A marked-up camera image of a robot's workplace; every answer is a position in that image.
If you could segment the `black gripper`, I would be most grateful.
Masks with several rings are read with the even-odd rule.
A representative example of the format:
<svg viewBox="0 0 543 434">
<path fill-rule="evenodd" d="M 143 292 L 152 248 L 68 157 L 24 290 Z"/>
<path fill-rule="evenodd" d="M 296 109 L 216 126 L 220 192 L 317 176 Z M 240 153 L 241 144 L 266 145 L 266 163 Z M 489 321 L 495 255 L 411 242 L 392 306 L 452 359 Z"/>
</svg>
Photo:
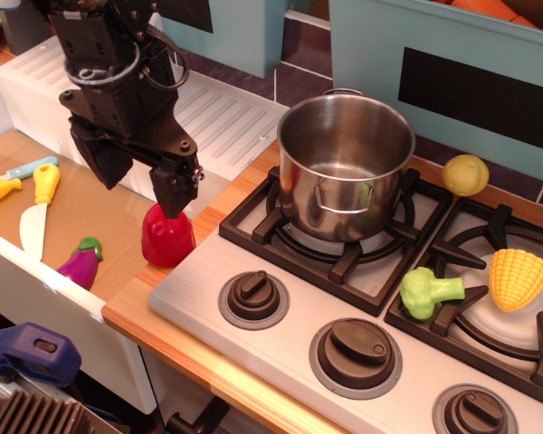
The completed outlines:
<svg viewBox="0 0 543 434">
<path fill-rule="evenodd" d="M 135 160 L 149 166 L 157 203 L 167 219 L 176 219 L 197 198 L 203 169 L 194 140 L 175 120 L 171 61 L 66 61 L 64 69 L 77 88 L 64 91 L 59 101 L 71 112 L 71 137 L 87 166 L 108 190 Z"/>
</svg>

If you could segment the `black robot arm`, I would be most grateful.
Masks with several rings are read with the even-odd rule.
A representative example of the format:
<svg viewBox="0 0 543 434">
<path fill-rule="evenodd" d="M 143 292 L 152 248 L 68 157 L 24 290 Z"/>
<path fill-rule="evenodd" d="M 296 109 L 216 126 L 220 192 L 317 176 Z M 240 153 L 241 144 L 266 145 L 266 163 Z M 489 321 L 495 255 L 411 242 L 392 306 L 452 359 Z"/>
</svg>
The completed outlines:
<svg viewBox="0 0 543 434">
<path fill-rule="evenodd" d="M 53 1 L 49 20 L 74 89 L 59 101 L 71 112 L 71 136 L 91 171 L 109 189 L 133 163 L 149 167 L 158 204 L 175 219 L 198 196 L 203 168 L 197 145 L 175 119 L 174 41 L 151 23 L 174 18 L 169 1 Z"/>
</svg>

